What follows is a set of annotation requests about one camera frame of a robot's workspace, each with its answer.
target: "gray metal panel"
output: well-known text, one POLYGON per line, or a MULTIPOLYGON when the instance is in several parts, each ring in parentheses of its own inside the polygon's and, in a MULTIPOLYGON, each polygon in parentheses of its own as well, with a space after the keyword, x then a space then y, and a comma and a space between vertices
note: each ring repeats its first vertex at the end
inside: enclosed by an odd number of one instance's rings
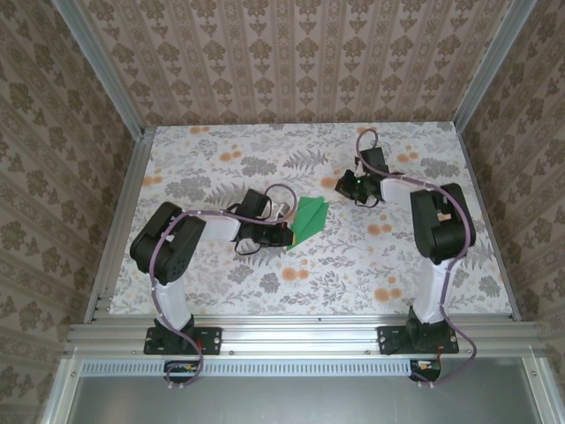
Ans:
POLYGON ((100 44, 92 32, 87 18, 80 10, 79 2, 75 0, 53 0, 53 3, 63 16, 67 26, 80 46, 83 54, 96 72, 98 80, 114 103, 117 112, 124 120, 136 142, 141 140, 143 119, 135 109, 132 100, 124 89, 109 57, 104 54, 100 44))
POLYGON ((96 303, 101 293, 114 293, 120 265, 124 258, 127 239, 132 227, 135 206, 138 202, 139 191, 143 184, 145 168, 151 154, 155 128, 148 128, 141 142, 133 147, 132 159, 125 175, 120 198, 117 201, 114 219, 109 229, 108 240, 102 253, 94 287, 88 302, 84 322, 90 322, 94 316, 96 303))
POLYGON ((485 227, 486 231, 488 232, 488 237, 491 239, 491 243, 493 244, 493 251, 494 256, 496 257, 496 261, 498 262, 498 267, 501 270, 502 274, 502 282, 504 283, 504 287, 506 288, 506 294, 508 294, 508 301, 510 302, 510 307, 512 308, 512 317, 520 321, 522 320, 522 316, 520 315, 520 310, 518 309, 518 304, 516 303, 516 297, 514 296, 514 291, 512 290, 512 285, 510 284, 509 275, 506 272, 506 267, 504 266, 504 261, 502 260, 501 250, 498 247, 498 242, 496 241, 496 237, 494 236, 493 226, 491 225, 491 219, 488 216, 488 212, 486 211, 485 201, 483 201, 483 195, 481 194, 478 188, 478 181, 477 176, 475 175, 475 171, 471 166, 471 159, 469 157, 469 152, 467 151, 467 147, 465 146, 465 141, 463 140, 463 135, 461 132, 456 129, 457 137, 459 138, 459 144, 461 145, 461 150, 463 151, 463 156, 465 158, 465 162, 467 163, 467 170, 471 175, 471 181, 473 182, 473 187, 475 188, 475 194, 477 195, 478 205, 480 206, 480 211, 485 218, 485 227))
POLYGON ((434 389, 396 377, 214 377, 168 390, 133 377, 81 379, 78 394, 70 423, 541 423, 521 360, 477 360, 434 389))
POLYGON ((465 93, 456 114, 453 116, 456 129, 460 132, 463 132, 465 126, 469 123, 473 112, 485 95, 494 75, 501 67, 502 61, 508 54, 524 22, 528 19, 535 3, 536 0, 514 0, 510 5, 493 38, 493 42, 491 42, 483 61, 473 76, 473 81, 471 81, 467 93, 465 93))

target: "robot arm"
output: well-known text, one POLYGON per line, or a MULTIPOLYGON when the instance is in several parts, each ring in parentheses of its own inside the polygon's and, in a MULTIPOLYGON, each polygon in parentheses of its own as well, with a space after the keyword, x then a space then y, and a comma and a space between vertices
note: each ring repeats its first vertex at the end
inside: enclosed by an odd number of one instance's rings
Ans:
MULTIPOLYGON (((241 240, 251 239, 260 247, 292 244, 294 234, 286 223, 265 225, 233 217, 274 220, 290 209, 285 203, 276 205, 265 194, 249 190, 244 200, 230 209, 235 209, 232 216, 185 217, 171 232, 172 239, 167 238, 157 255, 154 273, 159 284, 154 290, 162 314, 173 329, 188 331, 193 326, 192 312, 185 299, 184 281, 179 278, 188 268, 200 241, 239 243, 241 240)), ((140 271, 149 272, 149 262, 157 242, 171 221, 182 212, 182 209, 173 203, 163 203, 133 240, 130 256, 136 261, 140 271)), ((157 320, 163 328, 166 327, 163 318, 157 317, 157 320)))
MULTIPOLYGON (((360 154, 371 167, 390 174, 381 148, 369 148, 360 154)), ((371 172, 358 158, 356 165, 355 172, 347 170, 338 180, 336 191, 355 201, 358 206, 372 208, 379 201, 390 201, 410 210, 416 246, 424 257, 418 296, 409 311, 409 320, 401 331, 402 336, 395 343, 387 343, 388 347, 392 347, 388 351, 399 352, 399 349, 402 350, 407 345, 417 352, 437 350, 439 344, 453 335, 441 312, 441 299, 444 290, 448 291, 451 285, 451 278, 447 287, 444 283, 448 265, 459 255, 465 244, 463 218, 455 206, 436 190, 371 172)), ((461 187, 447 184, 442 185, 441 189, 461 206, 470 226, 470 246, 473 246, 476 233, 461 187)), ((451 272, 456 270, 459 262, 451 267, 451 272)))

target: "ventilation slot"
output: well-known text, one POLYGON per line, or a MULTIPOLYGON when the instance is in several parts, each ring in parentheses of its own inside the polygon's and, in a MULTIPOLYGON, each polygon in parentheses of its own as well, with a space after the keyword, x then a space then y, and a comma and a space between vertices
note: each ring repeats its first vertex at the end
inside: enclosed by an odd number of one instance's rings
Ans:
MULTIPOLYGON (((85 360, 81 376, 163 376, 164 360, 85 360)), ((202 376, 303 377, 410 375, 410 360, 205 361, 202 376)))

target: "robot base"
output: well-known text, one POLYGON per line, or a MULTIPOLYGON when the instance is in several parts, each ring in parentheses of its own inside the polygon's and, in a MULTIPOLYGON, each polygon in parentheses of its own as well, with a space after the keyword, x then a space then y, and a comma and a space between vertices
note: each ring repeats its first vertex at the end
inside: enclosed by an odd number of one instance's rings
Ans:
POLYGON ((445 321, 424 324, 412 308, 405 326, 378 327, 377 338, 383 355, 459 353, 456 333, 445 321))
MULTIPOLYGON (((154 320, 147 330, 143 352, 146 355, 195 355, 194 348, 183 338, 154 320)), ((194 317, 181 329, 202 350, 203 355, 219 355, 222 347, 222 329, 194 327, 194 317)))

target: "floral wallpaper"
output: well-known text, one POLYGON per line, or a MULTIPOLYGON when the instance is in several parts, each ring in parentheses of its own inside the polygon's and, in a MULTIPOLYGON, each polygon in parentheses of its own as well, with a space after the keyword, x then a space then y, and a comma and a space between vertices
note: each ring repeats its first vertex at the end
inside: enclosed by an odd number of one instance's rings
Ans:
MULTIPOLYGON (((227 208, 247 189, 285 183, 329 204, 323 231, 287 251, 237 255, 225 241, 199 243, 185 279, 195 314, 405 314, 421 285, 423 261, 411 212, 394 203, 360 208, 335 191, 354 168, 360 124, 160 127, 132 221, 128 246, 164 201, 182 208, 227 208)), ((508 294, 450 122, 378 123, 391 170, 465 195, 477 242, 455 272, 447 309, 454 314, 510 314, 508 294)), ((371 137, 365 143, 370 145, 371 137)), ((282 189, 275 202, 290 202, 282 189)), ((240 246, 239 252, 255 250, 240 246)), ((110 312, 156 314, 150 283, 124 253, 110 312)))
POLYGON ((511 0, 80 0, 146 126, 447 121, 511 0))
POLYGON ((565 2, 538 1, 463 134, 518 305, 540 323, 562 388, 564 46, 565 2))
POLYGON ((0 422, 36 422, 132 139, 50 1, 0 2, 0 422))

